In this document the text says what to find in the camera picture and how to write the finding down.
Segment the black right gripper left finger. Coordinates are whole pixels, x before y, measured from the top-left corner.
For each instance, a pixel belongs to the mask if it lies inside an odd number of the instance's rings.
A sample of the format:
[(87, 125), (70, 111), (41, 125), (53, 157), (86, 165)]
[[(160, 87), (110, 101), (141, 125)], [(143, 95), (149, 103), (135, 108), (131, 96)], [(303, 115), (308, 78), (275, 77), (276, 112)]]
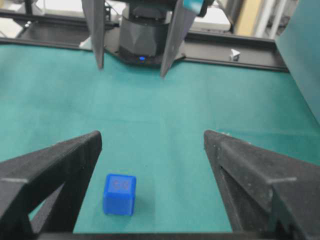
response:
[(93, 131), (2, 161), (1, 239), (90, 239), (73, 230), (101, 151)]

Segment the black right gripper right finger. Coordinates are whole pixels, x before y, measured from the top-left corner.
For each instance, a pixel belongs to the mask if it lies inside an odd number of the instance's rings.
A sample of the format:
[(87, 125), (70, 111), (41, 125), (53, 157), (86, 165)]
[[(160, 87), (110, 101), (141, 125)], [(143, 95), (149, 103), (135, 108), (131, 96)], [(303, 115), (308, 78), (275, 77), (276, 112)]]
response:
[(212, 130), (203, 138), (233, 231), (319, 239), (318, 165)]

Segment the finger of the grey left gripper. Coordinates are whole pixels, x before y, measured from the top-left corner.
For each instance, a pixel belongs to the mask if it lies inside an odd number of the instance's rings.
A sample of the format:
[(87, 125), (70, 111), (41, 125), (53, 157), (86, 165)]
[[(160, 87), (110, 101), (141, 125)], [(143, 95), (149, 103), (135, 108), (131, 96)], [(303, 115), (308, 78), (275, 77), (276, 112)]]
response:
[(104, 67), (104, 1), (82, 0), (81, 2), (96, 64), (99, 69), (102, 69)]
[(165, 49), (162, 57), (160, 76), (165, 77), (179, 52), (189, 29), (191, 28), (197, 14), (184, 6), (183, 0), (178, 0), (173, 16), (169, 24)]

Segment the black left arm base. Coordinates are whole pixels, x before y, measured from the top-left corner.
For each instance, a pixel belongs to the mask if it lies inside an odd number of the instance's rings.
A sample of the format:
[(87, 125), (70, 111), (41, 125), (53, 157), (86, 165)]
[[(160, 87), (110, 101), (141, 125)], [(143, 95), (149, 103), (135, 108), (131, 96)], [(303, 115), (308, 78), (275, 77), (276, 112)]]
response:
[(182, 0), (126, 0), (119, 26), (107, 30), (104, 49), (128, 64), (159, 66), (170, 23)]

